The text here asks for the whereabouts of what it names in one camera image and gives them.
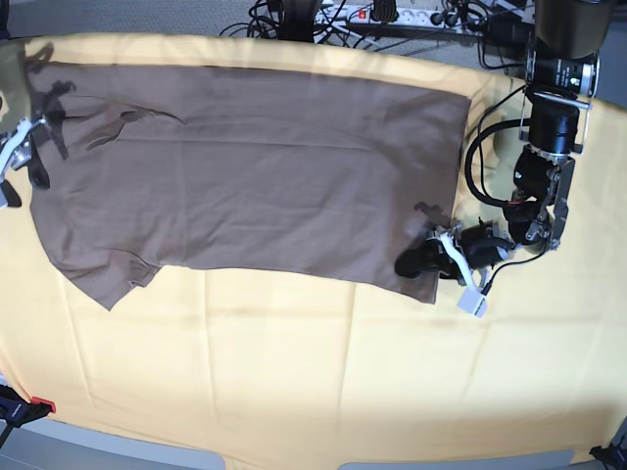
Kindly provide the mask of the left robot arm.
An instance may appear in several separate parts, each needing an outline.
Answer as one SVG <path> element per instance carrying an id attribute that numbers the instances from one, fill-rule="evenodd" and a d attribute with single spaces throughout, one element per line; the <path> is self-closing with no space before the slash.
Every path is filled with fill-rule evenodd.
<path id="1" fill-rule="evenodd" d="M 421 244 L 397 258 L 397 275 L 415 279 L 435 272 L 461 280 L 464 272 L 507 262 L 519 249 L 538 259 L 559 247 L 568 216 L 573 157 L 584 147 L 578 134 L 586 129 L 597 94 L 599 52 L 616 6 L 614 1 L 536 2 L 525 84 L 520 89 L 531 110 L 518 119 L 477 125 L 464 158 L 467 188 L 479 202 L 502 211 L 506 229 L 499 229 L 495 221 L 479 221 L 469 228 L 434 228 Z M 473 178 L 472 164 L 483 157 L 485 140 L 511 128 L 518 130 L 523 147 L 514 167 L 514 190 L 509 199 L 497 199 L 488 194 L 483 178 Z"/>

